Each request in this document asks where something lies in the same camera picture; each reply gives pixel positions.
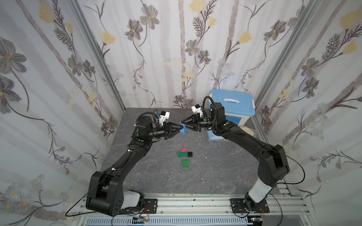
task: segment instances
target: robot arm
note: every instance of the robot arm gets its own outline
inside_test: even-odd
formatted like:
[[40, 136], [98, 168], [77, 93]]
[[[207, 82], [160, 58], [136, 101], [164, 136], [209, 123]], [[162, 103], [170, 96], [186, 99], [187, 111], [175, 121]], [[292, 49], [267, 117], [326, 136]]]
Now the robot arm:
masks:
[[126, 195], [136, 194], [137, 198], [131, 198], [135, 201], [132, 205], [123, 194], [123, 181], [136, 165], [150, 150], [152, 143], [157, 142], [164, 137], [165, 140], [172, 138], [180, 132], [183, 126], [172, 122], [165, 122], [169, 117], [169, 112], [161, 112], [160, 119], [152, 121], [151, 117], [141, 114], [136, 121], [135, 130], [132, 134], [132, 140], [127, 145], [128, 150], [111, 167], [103, 172], [95, 172], [89, 183], [89, 193], [86, 201], [86, 208], [94, 210], [109, 216], [117, 215], [121, 209], [136, 206], [140, 211], [143, 208], [143, 202], [139, 201], [140, 195], [137, 192], [128, 192]]
[[216, 135], [235, 142], [259, 161], [258, 180], [245, 195], [244, 202], [244, 207], [248, 212], [257, 211], [269, 191], [289, 172], [288, 161], [282, 155], [285, 154], [283, 147], [264, 143], [244, 132], [237, 124], [226, 120], [224, 107], [221, 103], [211, 104], [210, 116], [200, 114], [201, 107], [199, 105], [195, 105], [194, 108], [193, 112], [196, 114], [181, 121], [182, 124], [186, 125], [186, 128], [193, 131], [201, 131], [201, 128], [212, 128]]

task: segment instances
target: floral wallpaper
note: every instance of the floral wallpaper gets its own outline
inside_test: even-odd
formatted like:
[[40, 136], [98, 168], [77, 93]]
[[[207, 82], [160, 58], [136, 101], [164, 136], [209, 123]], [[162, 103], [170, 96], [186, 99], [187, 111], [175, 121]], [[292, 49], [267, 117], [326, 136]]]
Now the floral wallpaper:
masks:
[[122, 112], [67, 2], [0, 5], [1, 222], [76, 225]]
[[322, 1], [257, 107], [269, 141], [303, 165], [290, 188], [320, 226], [360, 224], [361, 54], [362, 3]]
[[257, 96], [308, 1], [78, 0], [126, 107]]

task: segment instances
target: storage box lid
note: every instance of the storage box lid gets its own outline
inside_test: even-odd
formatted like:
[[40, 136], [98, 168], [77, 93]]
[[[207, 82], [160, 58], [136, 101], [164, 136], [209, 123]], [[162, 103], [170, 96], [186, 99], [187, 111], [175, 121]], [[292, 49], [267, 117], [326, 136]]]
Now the storage box lid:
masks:
[[214, 102], [220, 102], [227, 113], [245, 116], [255, 115], [254, 99], [249, 93], [213, 89], [211, 95]]

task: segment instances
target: green lego brick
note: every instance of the green lego brick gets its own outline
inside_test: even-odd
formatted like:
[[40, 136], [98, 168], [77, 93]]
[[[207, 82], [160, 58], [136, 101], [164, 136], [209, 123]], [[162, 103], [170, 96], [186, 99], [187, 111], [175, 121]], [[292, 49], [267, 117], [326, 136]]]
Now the green lego brick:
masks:
[[187, 152], [178, 152], [177, 155], [179, 158], [187, 157]]
[[189, 167], [189, 161], [188, 160], [184, 160], [184, 167]]

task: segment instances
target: black mounting plate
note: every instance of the black mounting plate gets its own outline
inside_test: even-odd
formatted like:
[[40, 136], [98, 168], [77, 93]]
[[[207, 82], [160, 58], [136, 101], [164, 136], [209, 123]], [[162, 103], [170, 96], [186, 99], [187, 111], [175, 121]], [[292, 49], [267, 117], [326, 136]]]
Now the black mounting plate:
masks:
[[145, 199], [144, 204], [146, 205], [148, 214], [157, 212], [157, 199]]
[[[248, 211], [246, 211], [246, 209], [244, 208], [243, 201], [244, 199], [230, 199], [231, 209], [233, 213], [248, 213]], [[270, 213], [269, 207], [266, 204], [265, 199], [262, 201], [260, 208], [264, 211], [264, 213]]]

